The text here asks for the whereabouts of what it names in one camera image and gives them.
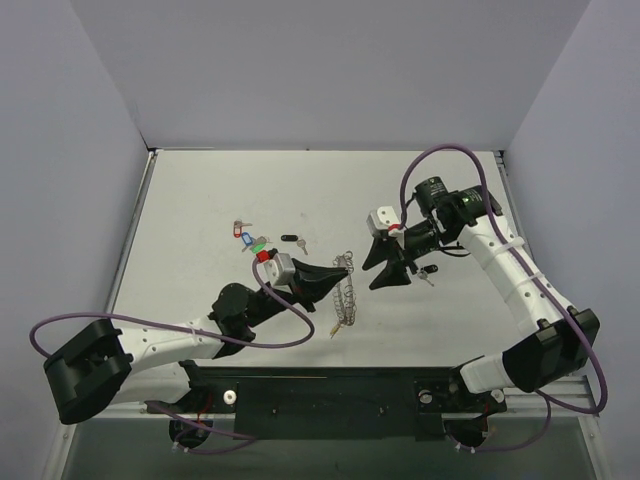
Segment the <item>white disc wire keyring holder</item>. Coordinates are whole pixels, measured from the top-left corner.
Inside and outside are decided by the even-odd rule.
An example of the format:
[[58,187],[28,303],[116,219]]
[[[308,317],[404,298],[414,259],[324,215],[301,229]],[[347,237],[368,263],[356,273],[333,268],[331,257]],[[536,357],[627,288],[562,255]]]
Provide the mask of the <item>white disc wire keyring holder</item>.
[[336,313],[336,324],[342,328],[350,327],[356,320],[356,295],[352,274],[354,272],[353,252],[348,250],[334,259],[334,266],[347,270],[347,276],[338,282],[333,290],[333,304]]

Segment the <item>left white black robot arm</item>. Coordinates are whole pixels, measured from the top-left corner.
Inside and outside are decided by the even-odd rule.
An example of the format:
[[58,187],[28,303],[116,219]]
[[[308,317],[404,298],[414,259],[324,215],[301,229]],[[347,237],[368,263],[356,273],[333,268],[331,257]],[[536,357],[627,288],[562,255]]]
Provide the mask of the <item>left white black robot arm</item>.
[[171,390],[161,380],[147,389],[126,381],[166,365],[196,359],[233,356],[245,347],[259,348],[254,328],[289,311],[309,324],[310,313],[349,271],[345,267],[308,265],[285,254],[264,263],[255,276],[259,289],[239,283],[226,285],[209,314],[195,320],[164,324],[120,314],[89,312],[90,322],[43,364],[59,420],[84,422],[113,403],[159,400],[181,410],[200,408],[204,384],[182,377]]

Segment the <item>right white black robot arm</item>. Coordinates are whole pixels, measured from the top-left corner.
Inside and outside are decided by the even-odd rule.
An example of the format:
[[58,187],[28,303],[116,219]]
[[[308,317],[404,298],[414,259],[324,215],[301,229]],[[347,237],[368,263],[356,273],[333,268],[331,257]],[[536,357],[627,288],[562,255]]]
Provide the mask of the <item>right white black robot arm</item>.
[[483,393],[505,387],[531,393],[585,366],[599,319],[589,309],[577,310],[551,286],[491,194],[481,186],[448,191],[432,177],[416,186],[412,198],[424,217],[412,227],[402,229],[391,206],[367,217],[373,243],[362,268],[383,267],[370,289],[410,284],[418,259],[457,244],[487,275],[521,335],[511,348],[460,367],[446,386],[453,406],[468,409]]

